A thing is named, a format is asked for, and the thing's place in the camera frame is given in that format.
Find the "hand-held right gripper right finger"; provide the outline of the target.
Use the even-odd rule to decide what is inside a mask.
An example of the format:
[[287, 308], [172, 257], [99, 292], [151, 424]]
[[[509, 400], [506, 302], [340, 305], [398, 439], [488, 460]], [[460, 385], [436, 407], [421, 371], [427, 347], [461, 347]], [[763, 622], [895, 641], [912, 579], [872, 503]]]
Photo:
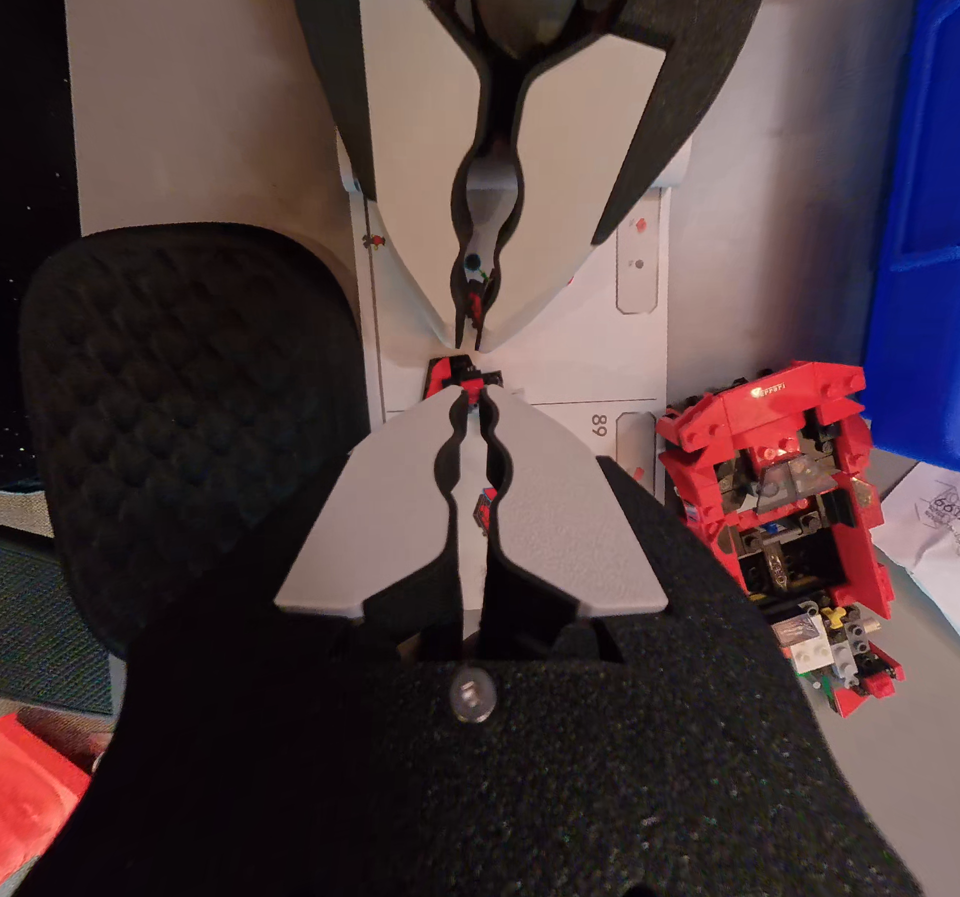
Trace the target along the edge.
[[570, 429], [503, 387], [479, 399], [489, 509], [478, 651], [552, 651], [564, 631], [660, 614], [668, 596], [606, 470]]

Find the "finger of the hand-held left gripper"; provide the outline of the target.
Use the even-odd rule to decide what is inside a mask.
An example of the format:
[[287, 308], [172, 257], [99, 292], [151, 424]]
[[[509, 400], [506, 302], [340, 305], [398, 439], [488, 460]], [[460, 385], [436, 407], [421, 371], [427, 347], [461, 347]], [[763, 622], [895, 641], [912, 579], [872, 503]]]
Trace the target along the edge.
[[374, 201], [393, 254], [438, 339], [470, 336], [503, 222], [503, 163], [474, 161], [489, 75], [428, 0], [358, 0]]
[[499, 245], [499, 289], [478, 349], [526, 327], [594, 249], [594, 236], [666, 61], [616, 34], [588, 35], [538, 66], [521, 89], [510, 148], [518, 216]]

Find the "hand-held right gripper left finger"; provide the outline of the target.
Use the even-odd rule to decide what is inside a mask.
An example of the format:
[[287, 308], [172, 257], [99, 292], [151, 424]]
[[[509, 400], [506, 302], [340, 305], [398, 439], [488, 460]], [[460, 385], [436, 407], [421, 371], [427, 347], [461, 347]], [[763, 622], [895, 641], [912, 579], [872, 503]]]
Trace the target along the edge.
[[280, 586], [283, 611], [361, 620], [394, 644], [457, 651], [466, 390], [447, 387], [354, 447]]

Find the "small red black brick assembly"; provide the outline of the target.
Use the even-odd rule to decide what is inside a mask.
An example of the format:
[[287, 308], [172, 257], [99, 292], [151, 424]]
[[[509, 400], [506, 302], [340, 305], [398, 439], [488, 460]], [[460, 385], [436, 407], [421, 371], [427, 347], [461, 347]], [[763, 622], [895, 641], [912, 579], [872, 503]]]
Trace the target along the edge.
[[429, 360], [421, 399], [426, 400], [447, 387], [460, 387], [468, 399], [468, 409], [476, 411], [485, 387], [503, 387], [500, 371], [481, 371], [467, 354], [436, 357]]

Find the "white instruction booklet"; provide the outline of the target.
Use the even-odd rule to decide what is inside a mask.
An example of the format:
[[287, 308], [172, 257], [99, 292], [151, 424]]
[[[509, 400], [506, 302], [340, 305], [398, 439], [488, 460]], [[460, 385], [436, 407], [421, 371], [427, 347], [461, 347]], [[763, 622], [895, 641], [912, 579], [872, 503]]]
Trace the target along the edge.
[[[668, 225], [671, 190], [654, 189], [585, 260], [533, 322], [490, 352], [447, 348], [429, 327], [368, 200], [344, 143], [335, 142], [348, 193], [370, 428], [419, 404], [427, 363], [470, 354], [505, 389], [568, 428], [600, 459], [618, 464], [656, 499], [665, 495], [655, 423], [666, 410]], [[487, 538], [474, 516], [487, 479], [487, 443], [476, 410], [467, 417], [460, 480], [459, 572], [465, 615], [479, 619]]]

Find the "red toy brick car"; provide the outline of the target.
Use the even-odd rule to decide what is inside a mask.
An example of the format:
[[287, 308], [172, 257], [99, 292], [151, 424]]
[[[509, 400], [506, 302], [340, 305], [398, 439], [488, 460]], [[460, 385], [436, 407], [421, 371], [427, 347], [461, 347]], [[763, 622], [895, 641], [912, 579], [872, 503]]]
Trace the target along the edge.
[[873, 640], [895, 593], [872, 540], [883, 514], [865, 387], [860, 366], [796, 361], [671, 404], [656, 423], [684, 523], [844, 719], [906, 678]]

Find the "black mesh office chair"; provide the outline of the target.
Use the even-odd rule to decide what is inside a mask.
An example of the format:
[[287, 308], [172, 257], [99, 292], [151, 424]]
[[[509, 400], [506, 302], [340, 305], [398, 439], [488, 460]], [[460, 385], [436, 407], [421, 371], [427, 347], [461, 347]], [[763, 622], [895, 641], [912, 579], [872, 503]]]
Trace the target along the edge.
[[1, 697], [113, 714], [110, 657], [68, 591], [51, 538], [1, 527]]

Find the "crumpled white paper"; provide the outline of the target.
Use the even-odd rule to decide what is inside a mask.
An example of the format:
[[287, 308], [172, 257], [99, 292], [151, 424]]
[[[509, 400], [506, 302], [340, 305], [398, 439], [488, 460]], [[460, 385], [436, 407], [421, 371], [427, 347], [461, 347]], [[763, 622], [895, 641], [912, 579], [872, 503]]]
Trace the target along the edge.
[[959, 629], [959, 472], [918, 463], [882, 500], [873, 543]]

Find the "blue plastic bin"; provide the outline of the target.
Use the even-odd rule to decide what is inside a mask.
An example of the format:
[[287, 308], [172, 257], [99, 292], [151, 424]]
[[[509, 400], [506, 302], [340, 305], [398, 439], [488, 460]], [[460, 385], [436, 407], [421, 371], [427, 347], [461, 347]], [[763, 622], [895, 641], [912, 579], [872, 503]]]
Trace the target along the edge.
[[866, 346], [883, 450], [959, 469], [959, 0], [916, 0]]

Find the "red plastic box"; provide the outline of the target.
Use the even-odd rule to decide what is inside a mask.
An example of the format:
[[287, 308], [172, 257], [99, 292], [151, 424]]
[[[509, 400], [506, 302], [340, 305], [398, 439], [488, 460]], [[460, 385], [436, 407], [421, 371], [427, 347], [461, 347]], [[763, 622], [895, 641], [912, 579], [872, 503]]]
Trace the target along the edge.
[[1, 718], [1, 883], [42, 855], [90, 785], [90, 776], [23, 726]]

